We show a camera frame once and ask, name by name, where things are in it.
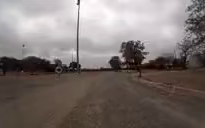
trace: overcast sky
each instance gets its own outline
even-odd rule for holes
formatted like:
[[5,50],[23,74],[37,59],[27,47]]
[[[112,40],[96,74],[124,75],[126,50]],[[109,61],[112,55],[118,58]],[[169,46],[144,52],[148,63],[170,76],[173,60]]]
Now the overcast sky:
[[[80,60],[108,66],[122,41],[145,41],[148,59],[173,53],[182,39],[189,0],[82,0]],[[71,61],[76,47],[75,0],[0,0],[0,56]]]

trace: tree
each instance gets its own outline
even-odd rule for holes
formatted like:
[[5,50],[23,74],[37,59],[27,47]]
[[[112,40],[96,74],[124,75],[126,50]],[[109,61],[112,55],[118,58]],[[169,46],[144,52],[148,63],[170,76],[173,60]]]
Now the tree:
[[185,37],[182,42],[178,43],[178,49],[180,50],[182,67],[187,69],[188,57],[192,54],[195,49],[195,44],[190,37]]
[[111,57],[109,64],[114,70],[120,70],[121,69],[121,60],[119,56],[113,56]]
[[41,59],[36,56],[28,56],[22,60],[22,66],[24,70],[29,71],[31,75],[35,71],[46,71],[50,69],[50,61]]
[[205,66],[205,0],[192,0],[187,9],[189,18],[186,31],[192,34],[194,43],[199,46],[198,54]]
[[130,68],[130,64],[134,64],[135,69],[139,71],[139,76],[141,77],[141,64],[145,59],[145,55],[148,52],[144,52],[145,46],[141,41],[128,41],[121,44],[120,52],[122,57],[125,59],[127,68]]
[[60,59],[54,59],[56,66],[62,66],[62,61]]

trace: asphalt road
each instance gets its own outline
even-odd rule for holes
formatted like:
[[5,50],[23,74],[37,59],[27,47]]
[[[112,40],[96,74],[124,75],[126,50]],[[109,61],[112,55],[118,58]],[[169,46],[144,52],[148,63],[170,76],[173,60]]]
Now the asphalt road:
[[131,77],[83,73],[22,89],[0,101],[0,128],[205,128],[204,97],[170,97]]

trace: grass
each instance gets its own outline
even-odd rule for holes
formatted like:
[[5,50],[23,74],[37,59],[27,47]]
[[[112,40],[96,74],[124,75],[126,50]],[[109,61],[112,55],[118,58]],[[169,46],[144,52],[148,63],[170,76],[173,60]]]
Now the grass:
[[143,75],[144,79],[205,91],[205,70],[160,71]]

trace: light pole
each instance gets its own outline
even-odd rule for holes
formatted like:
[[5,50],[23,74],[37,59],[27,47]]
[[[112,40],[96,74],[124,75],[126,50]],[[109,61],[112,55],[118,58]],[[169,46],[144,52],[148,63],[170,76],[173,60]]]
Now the light pole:
[[25,44],[22,45],[22,60],[24,58],[24,48],[25,48]]
[[76,60],[77,60],[77,73],[80,73],[79,67],[79,19],[80,19],[80,0],[77,0],[78,17],[77,17],[77,40],[76,40]]

